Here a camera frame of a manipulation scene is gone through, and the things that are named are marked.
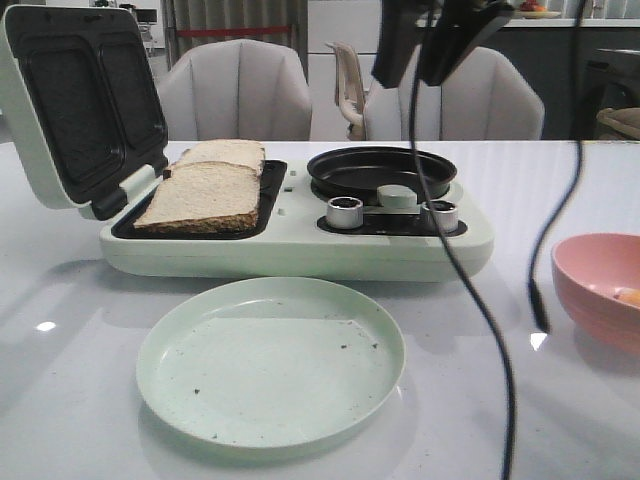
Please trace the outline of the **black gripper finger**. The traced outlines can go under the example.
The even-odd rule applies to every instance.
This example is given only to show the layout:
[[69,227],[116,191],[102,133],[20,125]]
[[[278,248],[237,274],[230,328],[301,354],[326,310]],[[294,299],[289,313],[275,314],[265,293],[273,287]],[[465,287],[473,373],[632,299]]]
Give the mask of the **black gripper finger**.
[[507,1],[443,1],[440,17],[421,48],[420,79],[429,86],[441,85],[514,12]]
[[372,76],[385,89],[397,88],[415,49],[425,47],[425,30],[433,23],[435,1],[381,2],[381,25]]

